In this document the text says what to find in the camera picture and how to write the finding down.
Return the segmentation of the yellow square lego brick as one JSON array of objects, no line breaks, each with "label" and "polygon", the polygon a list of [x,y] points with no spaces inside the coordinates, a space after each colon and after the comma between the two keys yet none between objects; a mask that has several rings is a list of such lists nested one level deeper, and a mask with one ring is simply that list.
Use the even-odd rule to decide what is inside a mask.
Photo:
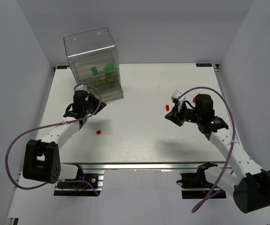
[{"label": "yellow square lego brick", "polygon": [[102,81],[103,81],[103,79],[102,79],[102,80],[98,79],[98,80],[94,80],[92,83],[95,84],[95,85],[98,85],[98,84],[101,83]]}]

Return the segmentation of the green square lego brick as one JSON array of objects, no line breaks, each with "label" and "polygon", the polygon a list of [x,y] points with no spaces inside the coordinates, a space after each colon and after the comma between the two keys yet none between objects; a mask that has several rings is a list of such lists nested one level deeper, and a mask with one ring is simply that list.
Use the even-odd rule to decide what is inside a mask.
[{"label": "green square lego brick", "polygon": [[98,69],[96,67],[91,67],[90,69],[91,69],[93,75],[97,75],[98,74]]}]

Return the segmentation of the green long lego brick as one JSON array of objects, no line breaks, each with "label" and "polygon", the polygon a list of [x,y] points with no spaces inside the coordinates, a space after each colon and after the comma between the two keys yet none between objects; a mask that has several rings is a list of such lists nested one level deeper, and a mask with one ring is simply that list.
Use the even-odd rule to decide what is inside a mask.
[{"label": "green long lego brick", "polygon": [[114,64],[112,63],[108,63],[106,64],[104,67],[103,67],[103,70],[107,73],[110,73],[110,72],[113,72],[113,71],[116,71],[116,67]]}]

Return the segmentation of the clear plastic drawer container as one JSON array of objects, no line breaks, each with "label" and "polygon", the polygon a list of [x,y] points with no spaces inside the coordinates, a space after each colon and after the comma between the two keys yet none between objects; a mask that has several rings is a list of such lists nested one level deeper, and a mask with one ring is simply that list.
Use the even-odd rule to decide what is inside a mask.
[{"label": "clear plastic drawer container", "polygon": [[[122,98],[124,93],[120,81],[118,50],[110,31],[106,27],[95,28],[64,36],[64,47],[67,61],[77,84],[87,83],[87,88],[94,96],[101,97],[103,102]],[[116,71],[107,73],[103,67],[112,63]],[[98,69],[93,75],[91,67]],[[108,77],[116,77],[116,82],[106,83]],[[98,85],[94,80],[102,80]]]}]

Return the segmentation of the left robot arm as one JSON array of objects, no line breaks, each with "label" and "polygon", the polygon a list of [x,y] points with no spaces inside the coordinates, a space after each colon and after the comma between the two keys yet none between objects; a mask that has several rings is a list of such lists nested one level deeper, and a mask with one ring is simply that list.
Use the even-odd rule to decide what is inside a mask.
[{"label": "left robot arm", "polygon": [[106,107],[92,93],[77,90],[73,103],[68,105],[64,119],[75,119],[57,125],[39,140],[30,140],[26,144],[22,175],[25,179],[54,184],[59,180],[76,180],[81,173],[78,165],[60,162],[60,150],[65,143],[86,123],[89,115],[94,115]]}]

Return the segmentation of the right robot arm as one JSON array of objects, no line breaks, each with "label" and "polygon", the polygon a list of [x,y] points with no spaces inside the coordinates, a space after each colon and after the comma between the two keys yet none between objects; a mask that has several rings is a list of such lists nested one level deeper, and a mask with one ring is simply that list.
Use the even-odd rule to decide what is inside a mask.
[{"label": "right robot arm", "polygon": [[172,96],[174,107],[165,118],[178,126],[195,123],[199,131],[221,152],[234,174],[225,172],[217,186],[230,194],[243,213],[270,206],[270,170],[264,170],[232,139],[226,122],[215,115],[213,100],[208,94],[195,97],[195,106],[187,108],[179,100],[181,92]]}]

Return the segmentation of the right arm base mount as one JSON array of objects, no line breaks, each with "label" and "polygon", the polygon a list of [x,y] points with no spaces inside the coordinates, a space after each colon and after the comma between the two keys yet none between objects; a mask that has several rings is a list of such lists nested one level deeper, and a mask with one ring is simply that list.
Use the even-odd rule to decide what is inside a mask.
[{"label": "right arm base mount", "polygon": [[176,184],[181,186],[181,195],[184,200],[202,200],[209,192],[214,182],[208,182],[205,171],[218,168],[218,164],[207,162],[199,165],[193,172],[182,172]]}]

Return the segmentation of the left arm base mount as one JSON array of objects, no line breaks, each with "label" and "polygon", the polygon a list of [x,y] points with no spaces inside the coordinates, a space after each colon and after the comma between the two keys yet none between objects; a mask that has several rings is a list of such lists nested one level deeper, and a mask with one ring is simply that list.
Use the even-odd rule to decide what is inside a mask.
[{"label": "left arm base mount", "polygon": [[54,189],[54,196],[78,196],[97,197],[103,187],[104,172],[101,170],[89,170],[83,168],[81,165],[77,165],[77,175],[73,180],[79,180],[79,182],[56,182]]}]

